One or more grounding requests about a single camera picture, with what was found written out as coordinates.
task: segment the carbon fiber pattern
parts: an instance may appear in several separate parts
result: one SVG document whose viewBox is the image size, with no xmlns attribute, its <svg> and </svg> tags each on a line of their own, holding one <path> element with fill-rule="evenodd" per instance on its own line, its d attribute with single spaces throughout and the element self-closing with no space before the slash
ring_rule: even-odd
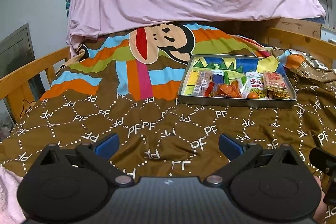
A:
<svg viewBox="0 0 336 224">
<path fill-rule="evenodd" d="M 142 178 L 118 189 L 96 215 L 76 224 L 273 224 L 239 211 L 218 188 L 191 178 Z M 296 224 L 314 224 L 311 219 Z M 38 224 L 27 220 L 25 224 Z"/>
</svg>

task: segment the wooden bed rail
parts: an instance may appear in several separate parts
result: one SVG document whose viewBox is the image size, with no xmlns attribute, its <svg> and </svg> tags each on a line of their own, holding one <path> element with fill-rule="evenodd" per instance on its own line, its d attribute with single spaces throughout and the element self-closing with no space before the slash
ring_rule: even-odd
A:
<svg viewBox="0 0 336 224">
<path fill-rule="evenodd" d="M 306 52 L 324 63 L 328 68 L 331 68 L 333 60 L 336 60 L 336 44 L 315 37 L 277 28 L 267 28 L 262 36 L 264 42 L 272 47 Z"/>
<path fill-rule="evenodd" d="M 70 48 L 65 47 L 34 60 L 0 79 L 0 99 L 7 99 L 16 122 L 35 104 L 28 80 L 45 70 L 48 82 L 51 84 L 55 77 L 53 65 L 70 58 Z"/>
</svg>

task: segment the red monkey mouth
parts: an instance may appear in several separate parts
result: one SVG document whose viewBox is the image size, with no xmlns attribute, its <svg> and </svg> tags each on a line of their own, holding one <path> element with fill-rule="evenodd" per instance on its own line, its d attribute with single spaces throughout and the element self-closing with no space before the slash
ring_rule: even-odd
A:
<svg viewBox="0 0 336 224">
<path fill-rule="evenodd" d="M 135 45 L 144 60 L 147 60 L 147 38 L 145 28 L 138 28 L 136 31 Z"/>
</svg>

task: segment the wooden bed frame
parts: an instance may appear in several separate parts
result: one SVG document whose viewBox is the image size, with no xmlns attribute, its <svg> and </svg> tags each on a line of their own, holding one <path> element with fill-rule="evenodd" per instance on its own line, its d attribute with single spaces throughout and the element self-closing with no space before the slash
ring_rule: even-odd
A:
<svg viewBox="0 0 336 224">
<path fill-rule="evenodd" d="M 295 49 L 313 55 L 331 68 L 336 59 L 336 45 L 320 40 L 321 24 L 280 18 L 265 21 L 220 21 L 206 24 L 226 33 L 240 34 L 281 49 Z M 71 58 L 65 47 L 17 69 L 0 79 L 0 99 L 6 98 L 14 119 L 18 122 L 34 104 L 28 80 L 45 71 L 51 84 L 55 77 L 54 64 Z"/>
</svg>

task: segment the pink fuzzy fabric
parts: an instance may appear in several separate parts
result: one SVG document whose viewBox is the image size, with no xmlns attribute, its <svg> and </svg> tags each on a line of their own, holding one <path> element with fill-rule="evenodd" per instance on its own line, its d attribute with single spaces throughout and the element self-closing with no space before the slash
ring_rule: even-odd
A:
<svg viewBox="0 0 336 224">
<path fill-rule="evenodd" d="M 21 177 L 0 165 L 1 224 L 19 224 L 26 220 L 16 198 L 16 191 L 21 180 Z"/>
</svg>

